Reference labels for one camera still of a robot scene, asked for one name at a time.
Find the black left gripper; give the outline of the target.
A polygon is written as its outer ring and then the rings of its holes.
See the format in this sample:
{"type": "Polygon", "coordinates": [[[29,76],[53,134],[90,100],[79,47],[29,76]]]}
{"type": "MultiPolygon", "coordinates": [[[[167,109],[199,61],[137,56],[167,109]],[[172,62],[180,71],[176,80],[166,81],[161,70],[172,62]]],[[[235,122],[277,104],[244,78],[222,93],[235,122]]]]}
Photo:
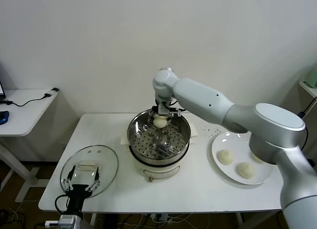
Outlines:
{"type": "Polygon", "coordinates": [[[66,215],[82,215],[82,208],[85,199],[92,196],[94,192],[100,185],[100,174],[99,167],[97,167],[94,173],[94,181],[92,184],[74,184],[72,185],[71,180],[75,172],[75,166],[68,173],[67,177],[61,180],[61,186],[66,195],[69,198],[68,206],[66,207],[66,215]]]}

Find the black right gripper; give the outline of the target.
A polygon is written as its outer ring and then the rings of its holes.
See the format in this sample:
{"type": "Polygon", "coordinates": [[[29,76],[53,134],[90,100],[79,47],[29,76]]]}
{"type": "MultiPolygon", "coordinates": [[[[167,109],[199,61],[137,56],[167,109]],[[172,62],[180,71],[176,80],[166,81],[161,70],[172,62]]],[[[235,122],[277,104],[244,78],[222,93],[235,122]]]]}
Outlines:
{"type": "MultiPolygon", "coordinates": [[[[171,106],[173,98],[155,98],[155,102],[157,105],[166,105],[167,107],[171,106]]],[[[185,112],[185,109],[182,108],[170,108],[169,109],[169,118],[172,119],[174,117],[181,117],[182,113],[185,112]]],[[[153,122],[158,118],[158,107],[152,107],[148,112],[148,122],[153,122]]]]}

